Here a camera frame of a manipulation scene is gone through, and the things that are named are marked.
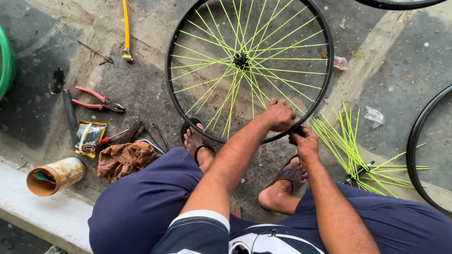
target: cloth rag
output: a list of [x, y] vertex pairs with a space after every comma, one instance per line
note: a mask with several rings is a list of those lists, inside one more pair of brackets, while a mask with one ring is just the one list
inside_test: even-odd
[[153, 146], [142, 141], [107, 147], [100, 152], [97, 176], [113, 183], [142, 170], [156, 154]]

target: person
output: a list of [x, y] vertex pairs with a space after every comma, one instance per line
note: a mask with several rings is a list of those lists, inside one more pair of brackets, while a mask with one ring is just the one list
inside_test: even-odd
[[[184, 146], [111, 184], [88, 220], [95, 254], [450, 253], [452, 221], [430, 206], [336, 183], [319, 159], [318, 138], [289, 136], [297, 156], [260, 193], [268, 210], [290, 215], [274, 225], [229, 214], [230, 198], [268, 131], [293, 126], [285, 100], [233, 135], [215, 156], [184, 124]], [[291, 195], [309, 179], [301, 197]]]

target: black rim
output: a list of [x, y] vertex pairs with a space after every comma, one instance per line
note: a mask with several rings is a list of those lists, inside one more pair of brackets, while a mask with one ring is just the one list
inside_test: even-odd
[[426, 0], [419, 2], [394, 2], [385, 0], [356, 0], [358, 3], [370, 7], [386, 10], [410, 10], [420, 9], [442, 3], [446, 0]]
[[452, 212], [442, 208], [435, 201], [431, 199], [431, 197], [425, 192], [422, 184], [420, 182], [418, 172], [416, 169], [416, 146], [418, 143], [419, 135], [422, 131], [422, 126], [430, 115], [431, 111], [436, 107], [439, 101], [446, 96], [448, 93], [452, 91], [452, 85], [446, 87], [439, 94], [437, 94], [430, 102], [425, 106], [422, 110], [416, 121], [414, 122], [413, 127], [411, 128], [411, 133], [408, 138], [408, 144], [406, 146], [406, 167], [408, 168], [408, 175], [410, 176], [410, 180], [419, 193], [419, 195], [427, 201], [430, 205], [441, 211], [442, 213], [452, 216]]
[[[198, 0], [196, 2], [194, 2], [189, 9], [184, 13], [184, 15], [182, 16], [182, 18], [179, 20], [178, 24], [176, 25], [176, 27], [174, 28], [173, 34], [171, 36], [171, 39], [169, 41], [168, 44], [168, 49], [166, 52], [166, 62], [165, 62], [165, 70], [166, 70], [166, 83], [167, 83], [167, 87], [168, 87], [168, 92], [169, 92], [169, 96], [171, 97], [171, 100], [173, 101], [174, 106], [176, 107], [177, 111], [179, 112], [180, 116], [182, 117], [182, 119], [188, 123], [193, 129], [195, 129], [196, 131], [198, 131], [199, 133], [201, 133], [202, 135], [204, 135], [205, 137], [207, 137], [210, 140], [216, 141], [218, 143], [224, 144], [226, 143], [227, 140], [221, 139], [221, 138], [217, 138], [215, 136], [209, 135], [208, 133], [202, 131], [200, 128], [198, 128], [198, 126], [196, 126], [196, 124], [192, 123], [189, 119], [190, 117], [188, 115], [185, 114], [185, 111], [182, 109], [181, 105], [179, 104], [179, 101], [177, 100], [176, 96], [174, 95], [174, 88], [173, 88], [173, 82], [171, 81], [171, 61], [172, 61], [172, 54], [173, 54], [173, 50], [174, 50], [174, 46], [175, 46], [175, 42], [177, 40], [177, 37], [180, 34], [180, 30], [182, 29], [182, 27], [186, 24], [186, 20], [188, 18], [190, 18], [194, 13], [195, 10], [198, 9], [199, 7], [201, 7], [207, 0]], [[319, 105], [321, 99], [324, 97], [326, 90], [328, 88], [328, 83], [330, 82], [331, 79], [331, 73], [333, 71], [333, 59], [334, 59], [334, 46], [333, 46], [333, 38], [331, 36], [331, 32], [330, 32], [330, 28], [328, 27], [328, 24], [326, 22], [325, 17], [323, 16], [321, 10], [319, 9], [319, 7], [312, 1], [312, 0], [300, 0], [300, 2], [302, 2], [308, 9], [309, 11], [311, 11], [312, 14], [317, 15], [316, 20], [319, 23], [320, 27], [323, 30], [323, 36], [325, 38], [325, 43], [326, 43], [326, 49], [327, 49], [327, 73], [325, 75], [325, 79], [323, 82], [323, 85], [321, 87], [321, 92], [319, 93], [319, 95], [317, 96], [314, 104], [311, 106], [311, 108], [308, 110], [308, 112], [289, 130], [285, 131], [285, 132], [281, 132], [278, 135], [275, 135], [271, 138], [265, 139], [261, 142], [261, 144], [265, 144], [265, 143], [269, 143], [272, 141], [275, 141], [285, 135], [288, 135], [289, 133], [293, 132], [295, 129], [297, 129], [298, 127], [300, 127], [301, 124], [303, 124], [310, 116], [311, 114], [315, 111], [315, 109], [317, 108], [317, 106]]]

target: navy blue shorts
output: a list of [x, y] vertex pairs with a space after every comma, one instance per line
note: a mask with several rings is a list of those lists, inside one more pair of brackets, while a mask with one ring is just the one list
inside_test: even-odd
[[[202, 176], [190, 153], [178, 147], [142, 171], [111, 184], [98, 198], [88, 220], [93, 252], [149, 254]], [[363, 219], [381, 253], [451, 253], [452, 221], [436, 209], [341, 183], [337, 185]], [[256, 224], [231, 215], [230, 235]], [[310, 189], [298, 204], [295, 215], [276, 224], [300, 230], [304, 239], [325, 249]]]

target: screwdriver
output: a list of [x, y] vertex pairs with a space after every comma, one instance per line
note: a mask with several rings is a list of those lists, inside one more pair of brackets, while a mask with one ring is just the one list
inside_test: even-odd
[[116, 135], [114, 135], [114, 136], [111, 136], [111, 137], [105, 137], [105, 138], [103, 138], [101, 141], [100, 141], [100, 143], [99, 143], [99, 146], [101, 146], [101, 145], [103, 145], [103, 144], [106, 144], [106, 143], [110, 143], [110, 139], [111, 138], [114, 138], [114, 137], [116, 137], [117, 135], [120, 135], [120, 134], [123, 134], [124, 132], [126, 132], [126, 131], [128, 131], [129, 129], [127, 129], [127, 130], [125, 130], [125, 131], [123, 131], [123, 132], [120, 132], [120, 133], [118, 133], [118, 134], [116, 134]]

